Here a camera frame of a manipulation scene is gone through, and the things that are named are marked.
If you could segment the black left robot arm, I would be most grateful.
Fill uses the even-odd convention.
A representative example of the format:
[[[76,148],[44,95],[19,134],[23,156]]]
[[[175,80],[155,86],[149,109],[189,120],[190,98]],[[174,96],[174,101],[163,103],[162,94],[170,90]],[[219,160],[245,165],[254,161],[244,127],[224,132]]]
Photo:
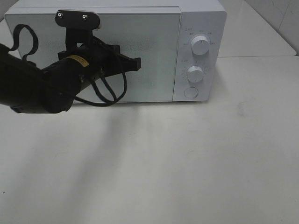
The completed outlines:
[[[0,103],[16,113],[60,113],[75,100],[96,107],[119,102],[127,92],[126,72],[138,71],[141,59],[120,53],[120,46],[98,38],[58,53],[43,69],[0,46]]]

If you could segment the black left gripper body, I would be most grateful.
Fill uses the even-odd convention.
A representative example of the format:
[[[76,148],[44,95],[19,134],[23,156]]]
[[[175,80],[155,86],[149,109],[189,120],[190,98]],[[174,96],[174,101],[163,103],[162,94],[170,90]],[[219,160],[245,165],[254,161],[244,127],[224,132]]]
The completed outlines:
[[[58,61],[42,69],[44,79],[68,93],[80,93],[89,85],[87,77],[94,77],[113,59],[113,55],[104,54],[103,45],[101,40],[94,40],[92,46],[81,44],[59,52]]]

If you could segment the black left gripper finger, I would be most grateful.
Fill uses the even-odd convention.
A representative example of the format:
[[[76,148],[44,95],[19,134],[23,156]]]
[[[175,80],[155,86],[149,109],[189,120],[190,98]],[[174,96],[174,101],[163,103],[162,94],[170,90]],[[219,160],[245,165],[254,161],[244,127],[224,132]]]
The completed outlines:
[[[141,68],[141,58],[129,58],[122,54],[117,54],[117,58],[113,57],[109,65],[109,74],[117,75],[123,72],[138,71]]]
[[[119,45],[103,45],[103,52],[107,55],[119,55],[120,54],[120,46]]]

